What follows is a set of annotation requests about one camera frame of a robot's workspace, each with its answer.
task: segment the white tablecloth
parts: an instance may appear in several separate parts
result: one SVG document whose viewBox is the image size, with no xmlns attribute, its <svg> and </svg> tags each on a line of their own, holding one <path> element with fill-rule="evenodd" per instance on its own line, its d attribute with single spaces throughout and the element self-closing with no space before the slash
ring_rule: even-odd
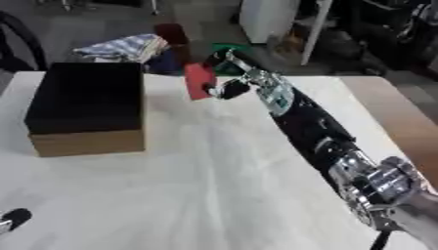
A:
<svg viewBox="0 0 438 250">
<path fill-rule="evenodd" d="M 43 73 L 0 98 L 0 209 L 33 218 L 1 250 L 369 249 L 362 225 L 287 142 L 256 95 L 191 102 L 184 79 L 145 76 L 147 151 L 39 158 L 26 109 Z M 379 161 L 403 153 L 336 78 L 289 77 Z M 395 233 L 387 249 L 425 249 Z"/>
</svg>

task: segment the brown box base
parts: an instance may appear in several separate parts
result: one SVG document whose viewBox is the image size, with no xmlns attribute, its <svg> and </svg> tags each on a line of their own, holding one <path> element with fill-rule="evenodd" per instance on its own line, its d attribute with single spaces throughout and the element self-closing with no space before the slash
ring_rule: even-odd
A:
<svg viewBox="0 0 438 250">
<path fill-rule="evenodd" d="M 41 157 L 145 150 L 143 130 L 29 135 Z"/>
</svg>

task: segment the white cabinet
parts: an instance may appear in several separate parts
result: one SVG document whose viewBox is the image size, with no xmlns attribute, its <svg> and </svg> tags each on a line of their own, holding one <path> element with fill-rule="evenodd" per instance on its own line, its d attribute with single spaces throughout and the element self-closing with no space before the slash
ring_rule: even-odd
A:
<svg viewBox="0 0 438 250">
<path fill-rule="evenodd" d="M 241 26 L 251 43 L 289 32 L 300 0 L 243 0 Z"/>
</svg>

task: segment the green object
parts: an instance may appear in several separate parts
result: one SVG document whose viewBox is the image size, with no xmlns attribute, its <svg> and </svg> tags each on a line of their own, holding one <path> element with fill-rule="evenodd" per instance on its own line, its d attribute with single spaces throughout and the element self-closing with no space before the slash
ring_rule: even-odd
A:
<svg viewBox="0 0 438 250">
<path fill-rule="evenodd" d="M 243 44 L 234 43 L 213 43 L 213 52 L 220 51 L 222 49 L 235 49 L 241 52 L 249 52 L 251 47 Z M 236 76 L 241 75 L 241 71 L 234 65 L 221 64 L 214 68 L 214 71 L 219 76 Z"/>
</svg>

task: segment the chair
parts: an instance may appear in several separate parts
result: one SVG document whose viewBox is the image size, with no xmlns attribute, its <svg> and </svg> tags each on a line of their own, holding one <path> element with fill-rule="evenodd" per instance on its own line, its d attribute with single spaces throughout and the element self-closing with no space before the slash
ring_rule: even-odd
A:
<svg viewBox="0 0 438 250">
<path fill-rule="evenodd" d="M 35 60 L 36 68 L 17 58 L 8 44 L 4 26 L 9 27 L 28 47 Z M 9 71 L 47 70 L 46 57 L 36 36 L 16 17 L 0 11 L 0 68 Z"/>
</svg>

